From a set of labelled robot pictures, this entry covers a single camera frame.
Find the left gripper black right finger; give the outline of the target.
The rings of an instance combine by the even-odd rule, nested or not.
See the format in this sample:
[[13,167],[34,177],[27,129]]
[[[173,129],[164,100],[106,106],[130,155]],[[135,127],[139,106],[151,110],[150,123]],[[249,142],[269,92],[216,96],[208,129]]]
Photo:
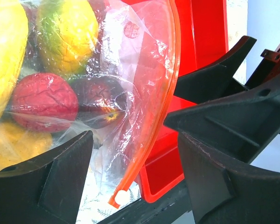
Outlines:
[[197,224],[280,224],[280,173],[232,158],[186,134],[178,149]]

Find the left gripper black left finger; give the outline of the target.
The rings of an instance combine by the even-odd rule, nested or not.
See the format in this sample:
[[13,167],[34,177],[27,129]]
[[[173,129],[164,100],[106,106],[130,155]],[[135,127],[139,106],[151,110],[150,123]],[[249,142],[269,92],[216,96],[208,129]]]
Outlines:
[[74,224],[93,147],[92,131],[0,171],[0,224]]

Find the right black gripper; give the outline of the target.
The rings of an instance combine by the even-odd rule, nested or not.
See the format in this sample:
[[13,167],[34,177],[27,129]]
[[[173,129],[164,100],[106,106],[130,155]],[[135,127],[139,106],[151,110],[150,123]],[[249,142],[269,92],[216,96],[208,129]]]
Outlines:
[[233,78],[256,41],[244,35],[215,62],[179,77],[174,95],[199,105],[169,113],[164,125],[252,162],[280,134],[280,47],[261,53],[245,85]]

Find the clear zip top bag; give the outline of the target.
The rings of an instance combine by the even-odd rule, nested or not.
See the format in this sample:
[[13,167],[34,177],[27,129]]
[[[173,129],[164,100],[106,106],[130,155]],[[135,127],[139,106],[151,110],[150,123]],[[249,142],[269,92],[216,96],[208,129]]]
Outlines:
[[[28,19],[28,39],[16,85],[28,75],[50,73],[43,66],[36,37],[36,15],[41,0],[19,2]],[[99,24],[95,51],[82,72],[69,79],[60,77],[69,85],[82,77],[116,78],[126,92],[126,114],[100,129],[93,129],[76,117],[66,130],[50,133],[53,143],[49,150],[84,131],[92,131],[88,170],[93,170],[96,186],[109,196],[109,204],[118,208],[121,201],[116,197],[129,189],[148,158],[173,96],[181,52],[180,23],[172,0],[88,2]],[[10,111],[13,92],[0,123],[19,125]]]

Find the orange fruit toy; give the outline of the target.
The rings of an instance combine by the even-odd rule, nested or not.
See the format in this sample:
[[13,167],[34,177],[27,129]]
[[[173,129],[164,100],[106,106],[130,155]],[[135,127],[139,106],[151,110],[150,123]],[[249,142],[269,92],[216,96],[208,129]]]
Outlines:
[[50,133],[32,132],[12,122],[0,123],[0,171],[48,151],[52,143]]

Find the dark purple fruit toy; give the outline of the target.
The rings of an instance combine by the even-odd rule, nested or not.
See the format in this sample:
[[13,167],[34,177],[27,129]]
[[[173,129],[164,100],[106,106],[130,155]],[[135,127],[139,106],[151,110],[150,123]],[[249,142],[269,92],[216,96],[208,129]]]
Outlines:
[[104,128],[126,114],[126,92],[112,76],[82,77],[70,82],[79,107],[77,119],[93,129]]

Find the red apple toy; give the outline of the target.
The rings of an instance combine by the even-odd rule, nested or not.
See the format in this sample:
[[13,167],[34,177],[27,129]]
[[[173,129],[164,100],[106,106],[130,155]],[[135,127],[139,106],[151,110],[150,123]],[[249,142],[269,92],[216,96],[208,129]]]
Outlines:
[[70,85],[53,73],[35,73],[16,85],[10,109],[14,120],[24,128],[56,133],[75,121],[78,99]]

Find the yellow corn cob toy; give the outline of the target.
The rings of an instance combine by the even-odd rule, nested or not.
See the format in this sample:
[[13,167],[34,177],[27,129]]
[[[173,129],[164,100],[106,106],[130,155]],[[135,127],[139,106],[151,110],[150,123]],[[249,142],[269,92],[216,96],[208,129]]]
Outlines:
[[0,0],[0,118],[10,100],[24,59],[28,19],[18,0]]

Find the yellow orange mango toy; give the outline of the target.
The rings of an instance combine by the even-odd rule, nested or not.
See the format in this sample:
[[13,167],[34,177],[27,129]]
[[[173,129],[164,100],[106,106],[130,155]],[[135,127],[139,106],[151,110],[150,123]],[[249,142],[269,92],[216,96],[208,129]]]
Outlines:
[[99,24],[86,0],[42,0],[37,43],[47,72],[69,79],[82,72],[98,42]]

